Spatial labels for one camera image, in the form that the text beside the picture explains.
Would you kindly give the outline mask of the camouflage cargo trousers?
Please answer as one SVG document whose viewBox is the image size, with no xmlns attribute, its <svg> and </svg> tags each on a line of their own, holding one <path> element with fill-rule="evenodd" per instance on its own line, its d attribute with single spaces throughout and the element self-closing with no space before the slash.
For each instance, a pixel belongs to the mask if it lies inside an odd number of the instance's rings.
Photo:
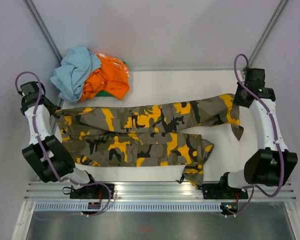
<svg viewBox="0 0 300 240">
<path fill-rule="evenodd" d="M 244 129 L 234 95 L 134 107 L 60 109 L 54 119 L 62 144 L 77 164 L 91 167 L 164 167 L 182 165 L 179 183 L 203 184 L 204 164 L 214 144 L 194 127 L 228 124 L 240 140 Z"/>
</svg>

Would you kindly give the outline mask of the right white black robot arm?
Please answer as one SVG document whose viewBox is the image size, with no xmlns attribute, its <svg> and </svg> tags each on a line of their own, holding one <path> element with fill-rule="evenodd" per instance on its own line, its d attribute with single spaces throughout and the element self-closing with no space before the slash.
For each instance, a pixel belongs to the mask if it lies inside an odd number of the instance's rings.
<svg viewBox="0 0 300 240">
<path fill-rule="evenodd" d="M 294 170 L 298 156 L 288 150 L 282 137 L 276 116 L 276 96 L 272 88 L 265 86 L 264 69 L 246 70 L 244 81 L 238 82 L 234 104 L 250 110 L 257 151 L 242 170 L 223 174 L 218 193 L 223 198 L 230 198 L 236 189 L 247 189 L 249 186 L 276 187 L 280 190 Z"/>
</svg>

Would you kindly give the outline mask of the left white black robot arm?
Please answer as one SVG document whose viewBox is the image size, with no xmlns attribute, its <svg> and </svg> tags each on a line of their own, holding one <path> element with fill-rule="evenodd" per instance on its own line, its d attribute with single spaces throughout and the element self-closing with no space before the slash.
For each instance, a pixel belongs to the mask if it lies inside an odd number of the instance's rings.
<svg viewBox="0 0 300 240">
<path fill-rule="evenodd" d="M 60 109 L 45 96 L 45 88 L 31 81 L 21 85 L 21 113 L 30 130 L 29 146 L 22 155 L 44 183 L 68 181 L 81 188 L 87 198 L 95 198 L 99 186 L 87 171 L 75 167 L 75 162 L 62 142 L 52 133 L 50 116 Z"/>
</svg>

